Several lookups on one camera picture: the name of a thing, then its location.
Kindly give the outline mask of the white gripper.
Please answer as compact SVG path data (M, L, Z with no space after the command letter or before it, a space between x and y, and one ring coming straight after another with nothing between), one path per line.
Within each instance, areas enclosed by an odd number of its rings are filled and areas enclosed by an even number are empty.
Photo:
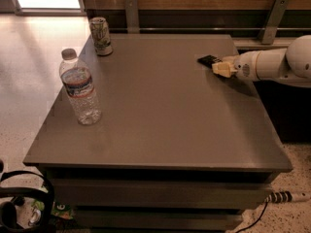
M256 82L259 80L257 75L258 56L258 51L248 51L238 56L225 56L222 58L222 62L212 65L212 71L225 78L235 75L239 80Z

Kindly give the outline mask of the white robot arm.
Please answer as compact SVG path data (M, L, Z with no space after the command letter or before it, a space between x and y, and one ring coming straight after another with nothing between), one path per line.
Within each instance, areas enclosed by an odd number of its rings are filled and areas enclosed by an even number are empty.
M295 87L311 87L311 36L293 40L287 48L253 50L223 57L212 71L241 81L273 81Z

